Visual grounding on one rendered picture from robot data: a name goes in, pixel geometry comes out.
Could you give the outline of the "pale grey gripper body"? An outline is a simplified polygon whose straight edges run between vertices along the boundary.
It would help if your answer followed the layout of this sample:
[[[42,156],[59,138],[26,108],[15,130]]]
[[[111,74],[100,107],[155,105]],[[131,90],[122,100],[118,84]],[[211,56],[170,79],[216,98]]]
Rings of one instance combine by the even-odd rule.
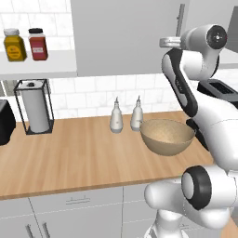
[[[168,36],[163,37],[159,41],[160,47],[180,48],[180,37],[179,36]]]

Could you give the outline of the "tan woven basket bowl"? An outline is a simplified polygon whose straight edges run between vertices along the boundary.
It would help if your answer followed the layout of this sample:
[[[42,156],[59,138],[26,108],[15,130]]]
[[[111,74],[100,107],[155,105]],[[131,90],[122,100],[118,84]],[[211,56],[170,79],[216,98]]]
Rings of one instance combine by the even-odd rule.
[[[148,149],[158,155],[174,156],[185,151],[196,131],[170,119],[151,119],[140,124],[141,137]]]

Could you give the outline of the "grey lower cabinet door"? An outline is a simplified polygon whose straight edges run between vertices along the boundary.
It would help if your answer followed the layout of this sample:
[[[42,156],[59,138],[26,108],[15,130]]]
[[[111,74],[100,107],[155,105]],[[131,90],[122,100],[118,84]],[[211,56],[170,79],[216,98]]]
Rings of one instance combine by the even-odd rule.
[[[42,238],[34,215],[0,218],[0,238],[30,238],[25,226],[29,224],[34,238]]]
[[[44,238],[44,222],[50,238],[121,238],[121,204],[46,212],[36,217]]]

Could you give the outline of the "black toaster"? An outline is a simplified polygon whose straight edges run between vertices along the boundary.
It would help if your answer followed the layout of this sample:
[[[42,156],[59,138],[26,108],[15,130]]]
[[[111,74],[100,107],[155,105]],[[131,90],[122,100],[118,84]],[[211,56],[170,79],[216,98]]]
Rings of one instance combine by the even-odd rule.
[[[226,100],[238,109],[238,92],[218,79],[200,81],[197,90],[207,96]]]

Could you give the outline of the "white oil bottle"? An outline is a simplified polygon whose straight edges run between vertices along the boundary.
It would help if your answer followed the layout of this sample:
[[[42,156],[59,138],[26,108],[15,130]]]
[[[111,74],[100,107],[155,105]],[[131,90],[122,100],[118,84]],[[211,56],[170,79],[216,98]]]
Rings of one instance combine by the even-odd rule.
[[[120,133],[123,130],[123,116],[119,107],[118,99],[115,100],[114,107],[112,109],[110,130],[113,133]]]
[[[139,131],[140,123],[143,121],[143,110],[141,108],[140,98],[137,99],[136,106],[133,110],[130,127],[133,131]]]

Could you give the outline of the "red spice jar black lid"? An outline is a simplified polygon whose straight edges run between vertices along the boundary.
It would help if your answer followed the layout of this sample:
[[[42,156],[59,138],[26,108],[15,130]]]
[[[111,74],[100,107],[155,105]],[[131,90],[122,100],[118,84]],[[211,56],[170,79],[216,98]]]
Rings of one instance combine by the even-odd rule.
[[[29,29],[29,42],[33,60],[47,60],[46,37],[41,28]]]

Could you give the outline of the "white paper towel roll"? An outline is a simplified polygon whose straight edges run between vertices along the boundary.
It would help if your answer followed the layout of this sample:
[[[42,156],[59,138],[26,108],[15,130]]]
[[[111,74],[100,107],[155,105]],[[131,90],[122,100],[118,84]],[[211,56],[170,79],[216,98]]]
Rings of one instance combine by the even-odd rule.
[[[49,129],[42,85],[42,81],[36,80],[24,81],[20,84],[22,100],[34,133],[42,133]]]

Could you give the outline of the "yellow spice jar white lid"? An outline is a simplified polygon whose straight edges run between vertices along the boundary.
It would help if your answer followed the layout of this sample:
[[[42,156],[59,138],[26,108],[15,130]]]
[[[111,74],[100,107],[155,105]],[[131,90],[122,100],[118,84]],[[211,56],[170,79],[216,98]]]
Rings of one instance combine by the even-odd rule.
[[[18,29],[4,29],[4,46],[9,61],[25,61],[27,53]]]

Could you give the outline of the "black countertop appliance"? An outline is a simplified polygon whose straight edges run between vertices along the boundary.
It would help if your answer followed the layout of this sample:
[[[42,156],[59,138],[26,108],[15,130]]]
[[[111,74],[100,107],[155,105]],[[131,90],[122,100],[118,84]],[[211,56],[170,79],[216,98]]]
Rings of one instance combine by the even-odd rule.
[[[8,100],[0,99],[0,146],[9,143],[15,128],[16,120]]]

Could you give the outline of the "grey narrow drawer front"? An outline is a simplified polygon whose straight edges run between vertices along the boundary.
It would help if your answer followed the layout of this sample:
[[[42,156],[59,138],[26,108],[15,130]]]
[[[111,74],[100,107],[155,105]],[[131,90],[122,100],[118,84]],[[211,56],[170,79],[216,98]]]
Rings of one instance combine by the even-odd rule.
[[[33,213],[28,198],[0,201],[0,218],[28,216]]]

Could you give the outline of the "white wall shelf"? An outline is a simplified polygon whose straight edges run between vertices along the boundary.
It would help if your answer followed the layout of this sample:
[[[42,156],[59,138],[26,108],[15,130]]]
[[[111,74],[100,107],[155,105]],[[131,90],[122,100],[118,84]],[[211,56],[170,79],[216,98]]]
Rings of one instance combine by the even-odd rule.
[[[0,80],[76,77],[76,57],[73,50],[53,50],[47,60],[35,61],[31,53],[25,61],[8,61],[0,52]]]

